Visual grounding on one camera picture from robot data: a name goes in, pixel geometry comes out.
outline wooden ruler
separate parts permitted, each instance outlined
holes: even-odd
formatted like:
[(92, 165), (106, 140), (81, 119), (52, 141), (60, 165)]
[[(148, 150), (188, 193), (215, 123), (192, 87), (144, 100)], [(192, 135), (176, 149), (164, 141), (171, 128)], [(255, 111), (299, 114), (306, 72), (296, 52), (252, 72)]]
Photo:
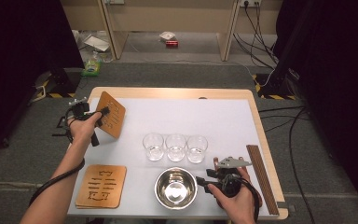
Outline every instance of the wooden ruler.
[(267, 176), (266, 167), (264, 166), (263, 158), (261, 157), (258, 146), (248, 145), (246, 146), (251, 157), (252, 164), (255, 168), (255, 175), (258, 183), (260, 184), (261, 191), (266, 202), (267, 209), (270, 215), (279, 215), (278, 206), (275, 202), (274, 194), (272, 192), (271, 185), (269, 183), (269, 177)]

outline stainless steel bowl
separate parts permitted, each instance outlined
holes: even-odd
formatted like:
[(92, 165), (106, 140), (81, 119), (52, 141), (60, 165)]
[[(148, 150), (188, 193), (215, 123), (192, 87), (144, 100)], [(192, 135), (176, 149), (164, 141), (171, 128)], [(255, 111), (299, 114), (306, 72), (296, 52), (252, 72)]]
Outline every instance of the stainless steel bowl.
[(157, 200), (172, 210), (188, 207), (196, 198), (197, 189), (196, 178), (189, 171), (179, 167), (162, 172), (155, 184)]

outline glass cup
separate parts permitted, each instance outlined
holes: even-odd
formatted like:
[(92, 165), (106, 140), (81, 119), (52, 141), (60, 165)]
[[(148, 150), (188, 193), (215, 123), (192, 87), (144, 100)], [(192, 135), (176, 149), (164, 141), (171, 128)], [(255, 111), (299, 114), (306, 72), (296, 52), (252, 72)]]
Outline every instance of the glass cup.
[(144, 137), (146, 156), (151, 161), (159, 161), (164, 156), (164, 138), (159, 133), (149, 133)]
[(187, 158), (193, 163), (200, 163), (205, 158), (208, 141), (204, 136), (194, 135), (187, 140)]
[(165, 139), (165, 146), (171, 161), (181, 161), (186, 154), (186, 138), (179, 133), (169, 135)]

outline hand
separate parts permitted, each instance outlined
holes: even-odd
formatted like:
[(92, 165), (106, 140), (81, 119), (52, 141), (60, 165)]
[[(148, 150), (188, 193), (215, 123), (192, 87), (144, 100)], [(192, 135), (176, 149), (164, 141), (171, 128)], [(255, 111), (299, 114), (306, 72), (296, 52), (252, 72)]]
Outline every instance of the hand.
[[(246, 167), (238, 168), (242, 178), (250, 181), (250, 176)], [(226, 210), (227, 215), (235, 224), (249, 224), (255, 223), (254, 219), (254, 198), (252, 192), (244, 185), (241, 186), (240, 192), (233, 198), (228, 198), (213, 184), (208, 185), (208, 189), (213, 196), (220, 202), (222, 207)]]
[(91, 137), (94, 134), (95, 123), (102, 116), (101, 112), (93, 114), (86, 120), (68, 120), (68, 125), (70, 125), (71, 134), (74, 138), (74, 141), (87, 140), (91, 141)]

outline gray carpet floor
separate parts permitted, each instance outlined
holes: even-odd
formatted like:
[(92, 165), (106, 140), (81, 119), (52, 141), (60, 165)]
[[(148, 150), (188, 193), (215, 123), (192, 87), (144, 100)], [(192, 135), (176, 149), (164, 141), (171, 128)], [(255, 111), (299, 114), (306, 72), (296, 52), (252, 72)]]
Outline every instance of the gray carpet floor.
[[(270, 72), (265, 68), (248, 68), (251, 74)], [(251, 90), (259, 111), (305, 104), (305, 100), (298, 98), (294, 101), (258, 98), (249, 70), (240, 65), (105, 63), (98, 77), (80, 81), (76, 98), (88, 96), (98, 86), (223, 88)], [(9, 147), (0, 148), (0, 223), (18, 223), (34, 192), (32, 186), (20, 188), (2, 183), (42, 184), (60, 162), (68, 140), (52, 135), (62, 133), (56, 125), (69, 101), (46, 98), (31, 104), (11, 133)], [(291, 154), (315, 222), (358, 223), (358, 194), (343, 169), (330, 158), (310, 111), (296, 121), (292, 151), (289, 149), (292, 117), (298, 112), (299, 109), (260, 112), (290, 215), (286, 220), (259, 223), (311, 223), (295, 180)], [(67, 218), (67, 223), (85, 221), (84, 217)]]

